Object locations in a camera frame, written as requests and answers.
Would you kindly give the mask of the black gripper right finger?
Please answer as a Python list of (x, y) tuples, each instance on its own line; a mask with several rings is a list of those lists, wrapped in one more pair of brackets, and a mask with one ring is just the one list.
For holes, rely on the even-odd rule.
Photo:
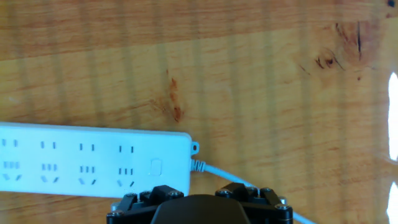
[(228, 205), (222, 206), (230, 215), (244, 218), (247, 223), (293, 224), (293, 208), (283, 203), (270, 188), (247, 187), (232, 182), (215, 192), (216, 197), (226, 198)]

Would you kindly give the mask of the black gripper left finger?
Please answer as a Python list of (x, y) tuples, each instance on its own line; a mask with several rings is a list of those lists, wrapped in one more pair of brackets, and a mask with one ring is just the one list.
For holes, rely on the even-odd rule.
[(139, 194), (126, 194), (114, 210), (106, 215), (107, 224), (150, 224), (159, 206), (182, 198), (184, 193), (168, 185), (154, 187)]

